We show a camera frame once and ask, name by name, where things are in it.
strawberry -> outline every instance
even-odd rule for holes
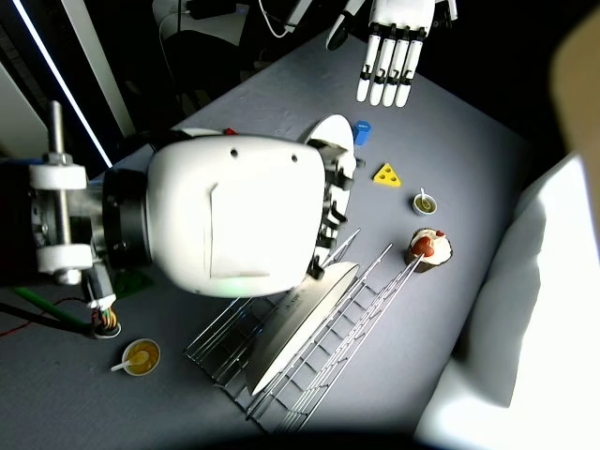
[[[425,253],[425,256],[428,258],[429,256],[433,256],[433,248],[429,245],[431,243],[431,239],[427,236],[423,236],[421,239],[416,241],[412,246],[412,253],[415,255],[420,255],[421,253]]]

white light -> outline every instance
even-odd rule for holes
[[[46,60],[46,64],[52,71],[54,78],[58,81],[58,84],[60,84],[60,87],[63,89],[63,92],[65,93],[65,97],[67,97],[68,102],[70,103],[71,107],[73,108],[73,110],[75,111],[77,116],[79,117],[79,120],[82,122],[82,125],[85,128],[85,131],[87,131],[87,134],[90,136],[90,139],[96,146],[98,152],[100,153],[100,156],[102,157],[102,159],[104,159],[104,162],[110,169],[113,166],[113,164],[111,163],[111,160],[106,155],[106,152],[102,148],[102,144],[99,142],[98,138],[96,137],[96,134],[90,127],[90,124],[88,124],[87,120],[85,120],[82,110],[79,108],[79,105],[75,101],[75,97],[71,94],[71,91],[68,90],[65,80],[63,79],[62,75],[58,71],[58,67],[56,67],[56,64],[54,63],[52,57],[48,53],[48,50],[46,50],[46,46],[42,42],[41,37],[39,36],[38,31],[36,30],[36,27],[31,22],[31,19],[29,19],[29,16],[27,15],[27,11],[25,11],[25,8],[23,7],[21,0],[12,0],[12,3],[14,4],[15,8],[19,11],[22,21],[25,23],[27,30],[29,30],[29,34],[36,42],[37,47],[39,48],[39,52],[42,54],[42,56]]]

cupcake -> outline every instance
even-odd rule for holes
[[[425,256],[414,269],[419,274],[438,267],[452,258],[452,247],[444,232],[422,228],[412,235],[411,244],[404,254],[404,261],[410,264],[421,253]]]

blue block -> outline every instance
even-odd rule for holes
[[[354,144],[363,145],[367,142],[368,135],[371,134],[371,125],[366,120],[359,120],[354,125]]]

red wire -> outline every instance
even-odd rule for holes
[[[66,302],[67,300],[78,300],[80,302],[82,301],[82,299],[79,297],[67,297],[67,298],[61,298],[60,300],[57,300],[56,302],[53,303],[53,305],[55,305],[55,306],[60,305],[61,303]],[[38,315],[43,316],[44,314],[48,314],[48,313],[46,311],[44,311]],[[23,330],[25,327],[31,325],[32,323],[33,322],[31,322],[31,321],[27,321],[22,325],[15,326],[14,328],[10,328],[7,331],[0,332],[0,338],[3,338],[4,336],[12,335],[13,333],[15,333],[19,330]]]

